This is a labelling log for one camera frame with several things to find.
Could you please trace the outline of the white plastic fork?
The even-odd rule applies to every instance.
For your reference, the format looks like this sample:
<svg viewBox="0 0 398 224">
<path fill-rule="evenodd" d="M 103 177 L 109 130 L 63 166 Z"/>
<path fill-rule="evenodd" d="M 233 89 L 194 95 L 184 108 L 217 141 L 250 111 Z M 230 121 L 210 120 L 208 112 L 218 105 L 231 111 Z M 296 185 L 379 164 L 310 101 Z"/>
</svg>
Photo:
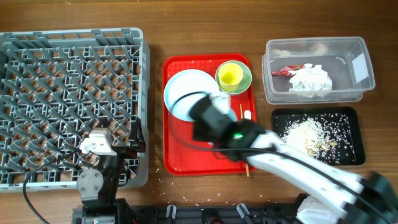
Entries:
<svg viewBox="0 0 398 224">
<path fill-rule="evenodd" d="M 252 120 L 252 114 L 249 110 L 244 111 L 244 119 Z"/>
</svg>

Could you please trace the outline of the wooden chopstick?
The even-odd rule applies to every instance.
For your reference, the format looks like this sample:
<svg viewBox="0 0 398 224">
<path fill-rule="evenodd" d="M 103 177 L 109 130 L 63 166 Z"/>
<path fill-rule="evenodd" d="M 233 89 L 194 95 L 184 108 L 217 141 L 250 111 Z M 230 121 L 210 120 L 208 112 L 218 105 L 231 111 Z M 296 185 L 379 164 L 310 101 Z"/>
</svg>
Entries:
<svg viewBox="0 0 398 224">
<path fill-rule="evenodd" d="M 243 113 L 243 106 L 242 104 L 239 104 L 239 110 L 240 110 L 240 117 L 241 119 L 244 119 L 244 113 Z M 249 177 L 249 164 L 245 163 L 246 166 L 246 177 Z"/>
</svg>

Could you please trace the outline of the small light blue bowl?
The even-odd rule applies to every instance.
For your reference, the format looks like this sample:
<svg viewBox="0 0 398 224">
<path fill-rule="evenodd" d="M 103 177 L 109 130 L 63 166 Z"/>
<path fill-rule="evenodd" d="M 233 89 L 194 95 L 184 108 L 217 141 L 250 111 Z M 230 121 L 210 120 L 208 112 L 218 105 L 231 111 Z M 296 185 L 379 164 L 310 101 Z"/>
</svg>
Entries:
<svg viewBox="0 0 398 224">
<path fill-rule="evenodd" d="M 231 98 L 227 93 L 225 93 L 223 91 L 219 91 L 217 93 L 210 93 L 209 98 L 210 98 L 212 105 L 221 114 L 228 115 L 233 121 L 238 120 L 236 113 L 231 108 Z"/>
</svg>

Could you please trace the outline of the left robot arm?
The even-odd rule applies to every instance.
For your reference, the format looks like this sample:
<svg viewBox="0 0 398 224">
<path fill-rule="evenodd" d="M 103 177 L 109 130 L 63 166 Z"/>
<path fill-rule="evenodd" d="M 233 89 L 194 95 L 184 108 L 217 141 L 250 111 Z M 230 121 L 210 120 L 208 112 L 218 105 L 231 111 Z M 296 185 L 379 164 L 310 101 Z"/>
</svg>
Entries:
<svg viewBox="0 0 398 224">
<path fill-rule="evenodd" d="M 83 206 L 73 210 L 73 224 L 139 223 L 138 216 L 126 199 L 117 199 L 116 193 L 121 174 L 127 171 L 124 161 L 135 159 L 139 153 L 146 151 L 140 119 L 136 119 L 131 126 L 127 140 L 128 146 L 114 146 L 108 120 L 104 118 L 80 144 L 84 153 L 96 154 L 99 163 L 78 176 L 76 186 Z"/>
</svg>

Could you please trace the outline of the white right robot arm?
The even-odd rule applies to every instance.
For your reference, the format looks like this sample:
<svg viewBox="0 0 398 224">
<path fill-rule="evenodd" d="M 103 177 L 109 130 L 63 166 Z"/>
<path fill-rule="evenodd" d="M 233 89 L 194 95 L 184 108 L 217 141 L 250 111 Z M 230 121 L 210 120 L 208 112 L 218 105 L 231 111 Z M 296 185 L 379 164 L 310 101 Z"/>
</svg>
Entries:
<svg viewBox="0 0 398 224">
<path fill-rule="evenodd" d="M 397 194 L 389 181 L 337 169 L 302 154 L 252 120 L 233 121 L 210 95 L 190 109 L 194 135 L 212 142 L 231 161 L 244 161 L 305 191 L 296 217 L 302 223 L 397 223 Z"/>
</svg>

